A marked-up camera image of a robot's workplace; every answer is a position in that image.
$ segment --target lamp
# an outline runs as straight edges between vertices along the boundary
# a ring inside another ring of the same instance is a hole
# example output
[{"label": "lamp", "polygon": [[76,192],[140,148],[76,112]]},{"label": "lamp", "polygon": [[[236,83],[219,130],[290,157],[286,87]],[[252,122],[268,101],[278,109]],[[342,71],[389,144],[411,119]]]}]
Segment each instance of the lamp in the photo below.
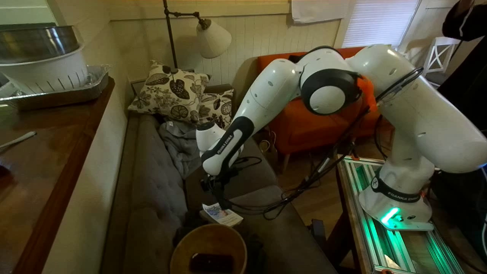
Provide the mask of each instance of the lamp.
[{"label": "lamp", "polygon": [[214,22],[201,19],[199,13],[170,13],[167,8],[167,0],[163,0],[163,4],[164,4],[164,16],[166,16],[173,68],[178,68],[178,58],[173,46],[173,36],[172,36],[170,19],[169,19],[170,16],[173,17],[192,16],[198,19],[196,45],[199,48],[198,51],[201,57],[216,58],[230,48],[230,43],[231,43],[230,33],[220,28],[219,25],[216,25]]}]

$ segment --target cloth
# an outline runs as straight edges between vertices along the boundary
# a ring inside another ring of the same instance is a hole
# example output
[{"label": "cloth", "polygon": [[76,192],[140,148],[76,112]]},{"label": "cloth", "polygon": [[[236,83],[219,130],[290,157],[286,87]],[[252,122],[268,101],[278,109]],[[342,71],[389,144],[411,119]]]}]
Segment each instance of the cloth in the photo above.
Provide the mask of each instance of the cloth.
[{"label": "cloth", "polygon": [[[449,11],[443,34],[470,42],[487,34],[487,5],[473,7],[453,17],[456,5]],[[472,124],[487,136],[487,40],[482,39],[462,65],[438,87]]]},{"label": "cloth", "polygon": [[294,23],[316,23],[344,19],[348,0],[292,0],[290,14]]},{"label": "cloth", "polygon": [[166,144],[166,150],[173,167],[181,177],[188,177],[199,168],[199,151],[196,147],[196,127],[192,124],[167,121],[158,130],[160,138]]}]

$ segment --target orange chair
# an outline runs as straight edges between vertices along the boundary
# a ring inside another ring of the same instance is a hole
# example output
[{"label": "orange chair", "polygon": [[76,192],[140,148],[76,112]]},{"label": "orange chair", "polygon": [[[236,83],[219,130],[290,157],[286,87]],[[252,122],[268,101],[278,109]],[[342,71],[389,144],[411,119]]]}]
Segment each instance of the orange chair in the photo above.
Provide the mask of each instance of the orange chair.
[{"label": "orange chair", "polygon": [[[362,48],[348,48],[338,49],[338,52],[344,58],[348,58],[360,49]],[[294,57],[303,55],[304,52],[263,55],[257,58],[257,71],[262,72],[277,58],[292,60]],[[275,150],[280,159],[283,157],[281,171],[286,170],[290,154],[333,145],[365,106],[370,107],[370,112],[360,121],[359,129],[354,132],[354,138],[368,138],[374,135],[374,125],[379,118],[379,112],[374,106],[374,89],[367,80],[359,81],[359,87],[364,92],[362,100],[345,107],[339,115],[316,116],[306,110],[301,100],[294,100],[268,125],[269,132],[275,135]]]}]

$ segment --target sofa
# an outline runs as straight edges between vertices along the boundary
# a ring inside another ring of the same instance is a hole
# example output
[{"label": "sofa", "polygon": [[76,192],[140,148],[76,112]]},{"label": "sofa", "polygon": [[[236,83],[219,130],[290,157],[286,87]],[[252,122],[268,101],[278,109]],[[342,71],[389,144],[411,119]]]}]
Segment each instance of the sofa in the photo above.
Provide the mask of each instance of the sofa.
[{"label": "sofa", "polygon": [[[353,57],[362,48],[338,49],[344,58]],[[275,55],[257,57],[257,72],[262,72],[269,63],[277,58],[298,62],[304,52],[289,52]],[[362,101],[345,107],[341,113],[332,116],[316,116],[306,110],[301,100],[294,100],[269,125],[274,147],[283,159],[281,170],[284,171],[290,154],[332,147],[342,135],[342,132],[356,118],[360,109],[368,107],[370,112],[364,116],[354,138],[370,138],[374,135],[379,112],[374,106],[374,87],[370,81],[359,81],[357,86],[364,92]]]},{"label": "sofa", "polygon": [[[100,266],[103,274],[169,273],[175,237],[185,218],[202,203],[214,203],[199,186],[204,179],[201,168],[188,176],[176,170],[167,144],[160,138],[163,122],[149,115],[131,115],[128,119]],[[262,159],[252,141],[245,144],[242,156]],[[260,165],[240,171],[230,182],[225,197],[239,205],[266,205],[280,200],[281,191],[262,159]],[[262,243],[258,273],[335,273],[292,205],[272,221],[262,215],[242,217],[240,226]]]}]

